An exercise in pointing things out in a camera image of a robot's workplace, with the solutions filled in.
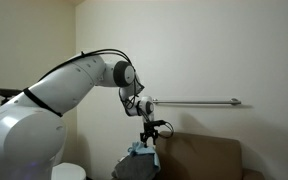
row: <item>white wall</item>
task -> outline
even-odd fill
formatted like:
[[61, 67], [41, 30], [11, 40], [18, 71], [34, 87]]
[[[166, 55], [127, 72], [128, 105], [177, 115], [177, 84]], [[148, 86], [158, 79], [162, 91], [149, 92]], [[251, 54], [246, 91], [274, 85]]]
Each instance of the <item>white wall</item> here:
[[[156, 106], [176, 131], [240, 140], [244, 166], [288, 179], [288, 1], [85, 1], [77, 51], [117, 48], [159, 99], [227, 100], [243, 106]], [[94, 88], [78, 106], [81, 164], [109, 179], [143, 130], [117, 89]]]
[[[0, 88], [24, 89], [75, 53], [75, 6], [0, 0]], [[76, 110], [66, 114], [65, 161], [76, 161]]]

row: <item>wall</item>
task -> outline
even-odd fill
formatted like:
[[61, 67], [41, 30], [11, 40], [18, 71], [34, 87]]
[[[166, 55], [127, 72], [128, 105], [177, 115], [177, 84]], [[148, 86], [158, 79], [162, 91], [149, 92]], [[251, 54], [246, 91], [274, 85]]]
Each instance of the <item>wall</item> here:
[[[31, 86], [74, 53], [74, 5], [62, 0], [0, 0], [0, 88]], [[74, 162], [76, 110], [64, 121], [69, 131], [63, 160]]]
[[[77, 50], [117, 48], [133, 60], [143, 95], [242, 101], [242, 106], [156, 106], [176, 131], [240, 140], [244, 166], [288, 179], [288, 1], [85, 1]], [[81, 165], [109, 179], [143, 131], [118, 89], [94, 88], [78, 106]]]

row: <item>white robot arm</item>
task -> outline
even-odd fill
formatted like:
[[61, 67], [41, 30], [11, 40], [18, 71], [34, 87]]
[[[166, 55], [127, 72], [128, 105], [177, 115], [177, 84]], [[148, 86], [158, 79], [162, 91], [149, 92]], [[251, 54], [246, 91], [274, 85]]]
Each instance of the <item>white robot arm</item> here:
[[[104, 61], [100, 57], [104, 54], [119, 55], [128, 62]], [[0, 107], [0, 180], [50, 180], [55, 156], [66, 138], [60, 117], [96, 85], [120, 87], [129, 116], [154, 120], [152, 98], [135, 100], [144, 86], [124, 53], [82, 52]]]

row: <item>black band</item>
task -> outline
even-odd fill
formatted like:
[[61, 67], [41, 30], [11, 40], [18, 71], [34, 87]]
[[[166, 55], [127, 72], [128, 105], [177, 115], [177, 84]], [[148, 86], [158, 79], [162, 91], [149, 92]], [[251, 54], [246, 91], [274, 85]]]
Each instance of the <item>black band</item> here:
[[55, 112], [52, 108], [50, 108], [47, 104], [45, 104], [43, 101], [41, 101], [38, 97], [36, 97], [28, 88], [25, 88], [23, 90], [24, 94], [30, 98], [33, 102], [35, 102], [38, 106], [41, 108], [47, 109], [54, 114], [58, 115], [59, 117], [62, 117], [63, 115], [61, 113]]

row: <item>metal rod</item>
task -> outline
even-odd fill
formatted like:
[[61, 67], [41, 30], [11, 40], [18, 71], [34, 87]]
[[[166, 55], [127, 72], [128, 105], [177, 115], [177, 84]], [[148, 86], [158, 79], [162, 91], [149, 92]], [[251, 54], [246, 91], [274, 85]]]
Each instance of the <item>metal rod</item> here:
[[230, 104], [232, 106], [242, 104], [238, 99], [232, 98], [230, 101], [170, 101], [170, 100], [158, 100], [153, 99], [155, 104]]

